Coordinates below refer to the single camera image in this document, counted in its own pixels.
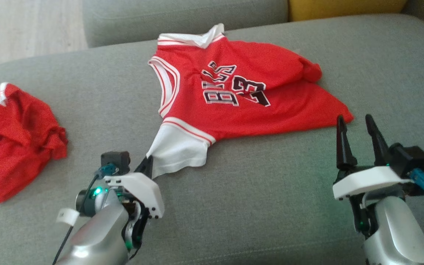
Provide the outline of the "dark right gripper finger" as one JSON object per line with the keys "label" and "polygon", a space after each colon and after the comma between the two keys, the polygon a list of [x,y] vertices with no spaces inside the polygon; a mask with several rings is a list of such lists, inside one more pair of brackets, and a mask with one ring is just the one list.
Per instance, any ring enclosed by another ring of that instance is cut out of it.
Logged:
{"label": "dark right gripper finger", "polygon": [[337,117],[336,130],[336,167],[339,170],[348,171],[357,166],[358,161],[352,154],[347,137],[347,126],[342,115]]}
{"label": "dark right gripper finger", "polygon": [[374,166],[388,166],[390,164],[390,158],[388,155],[388,145],[379,131],[379,128],[370,114],[366,114],[365,122],[367,132],[372,139],[372,149],[374,151],[375,161]]}

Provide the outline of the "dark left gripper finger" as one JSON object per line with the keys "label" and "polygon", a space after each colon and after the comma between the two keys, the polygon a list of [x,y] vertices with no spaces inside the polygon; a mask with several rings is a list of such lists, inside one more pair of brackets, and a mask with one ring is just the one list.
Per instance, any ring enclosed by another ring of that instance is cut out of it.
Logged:
{"label": "dark left gripper finger", "polygon": [[142,173],[149,179],[153,179],[153,157],[144,157],[140,164],[135,168],[135,173]]}

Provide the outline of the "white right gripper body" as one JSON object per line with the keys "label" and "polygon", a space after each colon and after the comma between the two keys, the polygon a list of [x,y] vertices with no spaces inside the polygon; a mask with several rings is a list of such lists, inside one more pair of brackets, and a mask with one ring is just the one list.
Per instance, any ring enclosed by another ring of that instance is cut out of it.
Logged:
{"label": "white right gripper body", "polygon": [[340,170],[333,183],[336,200],[363,195],[363,200],[382,199],[388,196],[403,196],[404,185],[414,184],[411,179],[400,178],[389,166]]}

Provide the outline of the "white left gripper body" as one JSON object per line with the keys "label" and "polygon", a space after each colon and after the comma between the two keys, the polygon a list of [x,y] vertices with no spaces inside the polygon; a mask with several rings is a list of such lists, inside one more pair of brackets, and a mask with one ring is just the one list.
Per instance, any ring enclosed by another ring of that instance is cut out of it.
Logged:
{"label": "white left gripper body", "polygon": [[160,219],[165,212],[160,188],[156,182],[143,173],[127,173],[123,176],[105,176],[106,184],[115,190],[115,197],[121,202],[134,199],[148,208],[152,218]]}

